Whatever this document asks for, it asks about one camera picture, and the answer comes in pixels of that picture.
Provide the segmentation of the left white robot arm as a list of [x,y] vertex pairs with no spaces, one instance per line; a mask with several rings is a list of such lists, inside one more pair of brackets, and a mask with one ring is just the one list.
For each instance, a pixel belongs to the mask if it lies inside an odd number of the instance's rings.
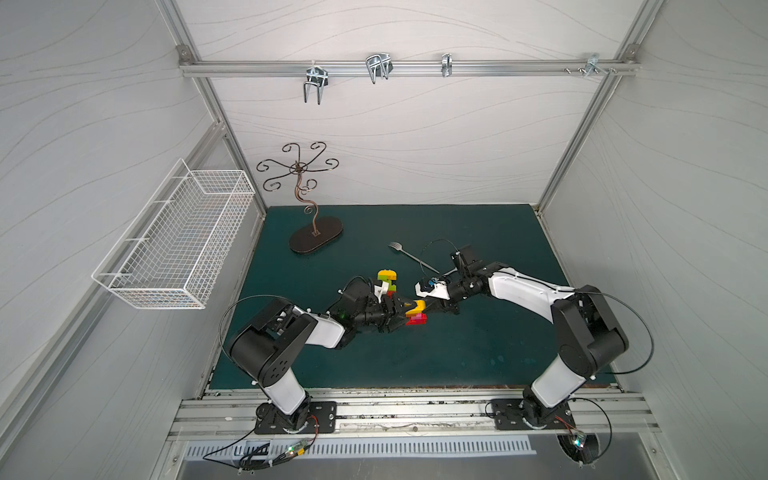
[[357,276],[338,295],[320,313],[271,295],[271,301],[223,343],[224,355],[256,382],[292,429],[309,414],[311,397],[292,370],[305,346],[342,349],[360,333],[392,333],[426,309],[425,301],[398,295],[387,278]]

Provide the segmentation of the yellow curved brick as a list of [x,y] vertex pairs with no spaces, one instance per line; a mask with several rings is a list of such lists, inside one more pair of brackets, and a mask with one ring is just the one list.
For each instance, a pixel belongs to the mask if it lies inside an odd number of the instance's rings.
[[407,318],[417,316],[421,314],[426,308],[426,302],[424,300],[415,300],[408,304],[409,309],[405,312]]
[[377,274],[377,279],[381,281],[395,281],[397,279],[397,273],[394,270],[380,270]]

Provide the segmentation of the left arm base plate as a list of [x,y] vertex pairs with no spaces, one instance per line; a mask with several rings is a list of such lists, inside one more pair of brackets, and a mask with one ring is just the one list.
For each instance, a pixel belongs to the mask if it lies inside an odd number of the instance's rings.
[[304,401],[292,414],[282,412],[272,403],[256,409],[254,432],[266,434],[325,434],[336,430],[338,404],[333,401]]

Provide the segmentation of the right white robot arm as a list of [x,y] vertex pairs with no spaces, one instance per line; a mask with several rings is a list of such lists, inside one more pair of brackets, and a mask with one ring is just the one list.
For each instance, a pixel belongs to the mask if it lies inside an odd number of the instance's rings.
[[485,294],[529,310],[554,328],[557,355],[524,389],[518,407],[530,428],[545,428],[572,393],[628,350],[628,337],[599,289],[560,286],[501,262],[486,263],[469,246],[451,258],[457,279],[433,277],[415,286],[428,306],[455,310],[459,302]]

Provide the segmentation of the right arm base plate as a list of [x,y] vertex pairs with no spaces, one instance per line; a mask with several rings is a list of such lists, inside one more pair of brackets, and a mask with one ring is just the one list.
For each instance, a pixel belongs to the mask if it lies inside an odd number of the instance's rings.
[[567,402],[546,407],[535,397],[492,399],[485,413],[499,431],[568,430],[576,426]]

